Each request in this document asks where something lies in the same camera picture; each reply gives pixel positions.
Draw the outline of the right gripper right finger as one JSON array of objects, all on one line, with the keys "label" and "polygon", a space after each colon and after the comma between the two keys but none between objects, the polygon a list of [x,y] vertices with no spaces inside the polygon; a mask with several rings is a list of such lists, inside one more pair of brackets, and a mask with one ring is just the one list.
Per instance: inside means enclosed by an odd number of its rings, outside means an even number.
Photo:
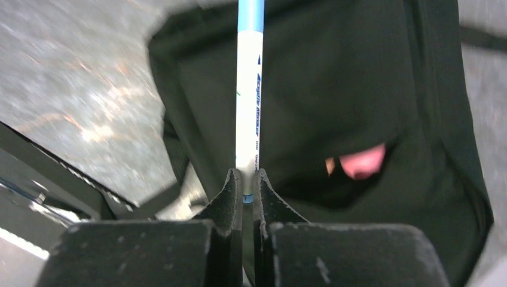
[{"label": "right gripper right finger", "polygon": [[448,286],[433,245],[404,224],[308,222],[253,179],[256,286]]}]

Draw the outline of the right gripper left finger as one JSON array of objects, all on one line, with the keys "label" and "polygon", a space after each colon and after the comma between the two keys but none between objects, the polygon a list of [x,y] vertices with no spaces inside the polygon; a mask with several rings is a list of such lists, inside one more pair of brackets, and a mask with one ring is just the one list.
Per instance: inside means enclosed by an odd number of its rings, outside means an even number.
[{"label": "right gripper left finger", "polygon": [[189,221],[99,221],[71,226],[38,286],[241,286],[242,180]]}]

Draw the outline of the pink lid marker case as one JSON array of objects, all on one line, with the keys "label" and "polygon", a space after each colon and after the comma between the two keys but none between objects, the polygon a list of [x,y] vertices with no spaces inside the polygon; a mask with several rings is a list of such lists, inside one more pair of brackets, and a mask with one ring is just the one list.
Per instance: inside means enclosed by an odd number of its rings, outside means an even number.
[{"label": "pink lid marker case", "polygon": [[327,158],[325,160],[326,171],[330,176],[340,165],[349,178],[363,180],[381,170],[385,155],[386,146],[381,144],[365,151],[342,155],[338,161],[335,161],[334,158]]}]

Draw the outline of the black student backpack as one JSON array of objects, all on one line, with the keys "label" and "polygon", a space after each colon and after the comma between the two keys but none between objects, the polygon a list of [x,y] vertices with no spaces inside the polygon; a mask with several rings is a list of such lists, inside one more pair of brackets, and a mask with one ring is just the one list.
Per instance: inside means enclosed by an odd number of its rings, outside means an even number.
[{"label": "black student backpack", "polygon": [[[421,229],[452,286],[470,278],[493,225],[463,71],[457,1],[267,1],[260,166],[313,222]],[[182,184],[208,199],[234,166],[237,5],[167,18],[148,42],[163,140]],[[325,160],[385,144],[381,170]]]}]

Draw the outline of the blue white marker pen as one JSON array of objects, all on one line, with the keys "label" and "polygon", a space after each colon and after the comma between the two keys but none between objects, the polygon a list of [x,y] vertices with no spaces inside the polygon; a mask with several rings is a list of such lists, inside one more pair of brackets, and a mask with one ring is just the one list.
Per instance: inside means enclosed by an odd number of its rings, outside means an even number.
[{"label": "blue white marker pen", "polygon": [[247,204],[253,202],[252,181],[259,170],[264,13],[264,0],[238,2],[235,164]]}]

